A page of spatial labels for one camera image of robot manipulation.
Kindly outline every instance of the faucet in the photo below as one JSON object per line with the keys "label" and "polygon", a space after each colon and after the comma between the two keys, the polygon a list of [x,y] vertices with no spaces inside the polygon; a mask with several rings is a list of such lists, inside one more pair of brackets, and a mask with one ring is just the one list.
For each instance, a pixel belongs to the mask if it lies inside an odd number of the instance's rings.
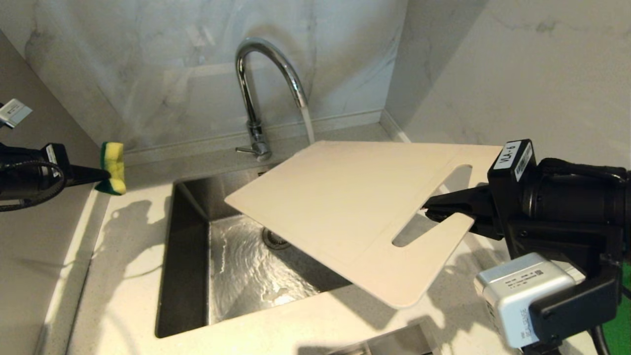
{"label": "faucet", "polygon": [[299,109],[307,107],[307,97],[304,90],[302,90],[302,84],[296,71],[292,65],[289,64],[287,58],[280,52],[276,46],[268,41],[256,37],[246,38],[237,49],[236,66],[237,77],[239,79],[239,85],[241,86],[241,94],[243,95],[243,101],[245,102],[245,109],[247,111],[247,131],[250,134],[250,141],[252,142],[252,148],[236,148],[237,152],[252,153],[256,157],[256,160],[262,162],[268,160],[272,155],[272,151],[269,149],[267,139],[263,133],[261,119],[256,117],[254,112],[254,105],[252,104],[252,96],[250,95],[250,88],[247,84],[247,78],[245,77],[245,57],[250,52],[259,52],[268,57],[274,64],[280,69],[281,73],[285,77],[289,88],[292,91],[293,99]]}

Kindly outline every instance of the green surface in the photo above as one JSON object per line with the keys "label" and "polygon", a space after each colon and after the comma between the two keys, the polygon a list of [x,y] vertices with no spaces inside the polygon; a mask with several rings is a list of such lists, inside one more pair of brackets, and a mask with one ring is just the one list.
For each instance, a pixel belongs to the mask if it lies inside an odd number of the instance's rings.
{"label": "green surface", "polygon": [[[631,265],[629,264],[625,264],[623,268],[623,284],[630,288]],[[611,355],[631,354],[631,301],[622,297],[616,318],[605,323],[603,330]]]}

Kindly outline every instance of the cutting board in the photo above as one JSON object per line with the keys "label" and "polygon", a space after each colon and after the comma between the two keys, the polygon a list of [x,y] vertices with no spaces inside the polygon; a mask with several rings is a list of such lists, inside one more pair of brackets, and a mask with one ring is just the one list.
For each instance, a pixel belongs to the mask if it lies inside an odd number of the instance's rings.
{"label": "cutting board", "polygon": [[405,247],[393,239],[451,172],[487,181],[502,147],[319,141],[226,202],[393,308],[413,306],[473,219],[454,214]]}

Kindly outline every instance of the cutting board handle hole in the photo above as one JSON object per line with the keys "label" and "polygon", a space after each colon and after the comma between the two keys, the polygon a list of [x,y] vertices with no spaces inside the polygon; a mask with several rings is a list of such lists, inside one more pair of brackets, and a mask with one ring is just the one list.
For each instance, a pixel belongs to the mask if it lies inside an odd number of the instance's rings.
{"label": "cutting board handle hole", "polygon": [[[449,174],[445,180],[439,184],[439,187],[434,190],[432,196],[468,188],[472,170],[473,168],[471,165],[460,165],[455,168],[451,174]],[[437,224],[438,223],[427,218],[425,216],[425,212],[421,210],[419,206],[417,213],[412,216],[401,232],[394,237],[392,245],[403,248],[417,240],[420,236],[434,228]]]}

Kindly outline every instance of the stainless steel sink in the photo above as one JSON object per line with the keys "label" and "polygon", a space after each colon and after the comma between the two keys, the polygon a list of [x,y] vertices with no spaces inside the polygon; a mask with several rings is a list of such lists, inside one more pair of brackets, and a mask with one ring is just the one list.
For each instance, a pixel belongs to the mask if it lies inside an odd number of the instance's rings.
{"label": "stainless steel sink", "polygon": [[272,167],[175,185],[156,336],[178,334],[349,284],[223,201]]}

